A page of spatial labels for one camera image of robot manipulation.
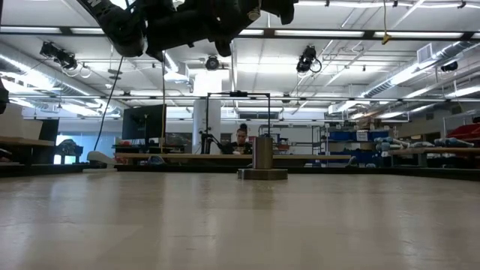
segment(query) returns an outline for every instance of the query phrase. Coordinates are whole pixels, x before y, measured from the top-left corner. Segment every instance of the metal base plate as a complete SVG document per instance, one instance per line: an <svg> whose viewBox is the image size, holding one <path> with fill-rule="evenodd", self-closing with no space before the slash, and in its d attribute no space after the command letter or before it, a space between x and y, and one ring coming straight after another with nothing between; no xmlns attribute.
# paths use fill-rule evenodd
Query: metal base plate
<svg viewBox="0 0 480 270"><path fill-rule="evenodd" d="M286 169L239 169L238 180L287 180Z"/></svg>

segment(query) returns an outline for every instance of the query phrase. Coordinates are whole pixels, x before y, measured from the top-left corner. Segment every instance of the vent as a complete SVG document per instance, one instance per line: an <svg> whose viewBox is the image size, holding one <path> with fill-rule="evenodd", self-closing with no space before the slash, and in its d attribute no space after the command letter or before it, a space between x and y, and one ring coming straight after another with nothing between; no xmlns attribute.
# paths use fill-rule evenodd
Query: vent
<svg viewBox="0 0 480 270"><path fill-rule="evenodd" d="M450 109L450 112L451 112L452 115L456 115L456 114L462 113L463 110L462 110L462 107L461 107L461 106L453 106L453 107Z"/></svg>
<svg viewBox="0 0 480 270"><path fill-rule="evenodd" d="M268 119L268 112L240 112L239 119ZM270 119L278 119L278 112L270 112Z"/></svg>
<svg viewBox="0 0 480 270"><path fill-rule="evenodd" d="M417 51L417 61L419 64L427 61L432 57L432 43L429 43L427 46L424 46L423 48L419 49Z"/></svg>
<svg viewBox="0 0 480 270"><path fill-rule="evenodd" d="M427 120L433 120L433 119L435 118L434 113L433 113L433 112L427 113L427 114L425 115L425 118L426 118Z"/></svg>

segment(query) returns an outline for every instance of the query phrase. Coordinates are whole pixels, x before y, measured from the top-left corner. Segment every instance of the metal cylinder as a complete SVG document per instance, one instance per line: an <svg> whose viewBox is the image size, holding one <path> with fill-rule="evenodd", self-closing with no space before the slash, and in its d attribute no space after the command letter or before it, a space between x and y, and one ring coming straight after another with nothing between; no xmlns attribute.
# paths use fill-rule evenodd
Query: metal cylinder
<svg viewBox="0 0 480 270"><path fill-rule="evenodd" d="M257 137L253 141L253 168L270 170L273 167L273 139Z"/></svg>

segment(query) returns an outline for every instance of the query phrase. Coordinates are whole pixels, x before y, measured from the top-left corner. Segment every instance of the computer screen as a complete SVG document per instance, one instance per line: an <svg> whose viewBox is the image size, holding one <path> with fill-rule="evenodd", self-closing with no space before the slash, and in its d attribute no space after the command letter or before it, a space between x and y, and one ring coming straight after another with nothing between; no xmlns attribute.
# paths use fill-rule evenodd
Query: computer screen
<svg viewBox="0 0 480 270"><path fill-rule="evenodd" d="M166 120L164 105L126 109L123 115L121 138L123 140L160 138L162 137L162 123L166 123Z"/></svg>

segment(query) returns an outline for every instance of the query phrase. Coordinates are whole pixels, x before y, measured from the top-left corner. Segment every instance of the white column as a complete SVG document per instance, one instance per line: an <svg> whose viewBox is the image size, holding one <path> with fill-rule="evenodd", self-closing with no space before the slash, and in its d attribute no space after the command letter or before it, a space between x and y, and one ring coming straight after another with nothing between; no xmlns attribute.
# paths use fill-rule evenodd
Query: white column
<svg viewBox="0 0 480 270"><path fill-rule="evenodd" d="M222 91L222 80L214 71L206 71L195 76L193 84L193 94L206 96L207 93L218 93ZM221 136L221 101L210 100L208 105L208 133L212 134L217 140ZM192 134L192 153L200 154L201 136L200 131L206 130L206 100L195 100L193 103L193 134ZM211 144L210 154L220 154L220 149L215 144Z"/></svg>

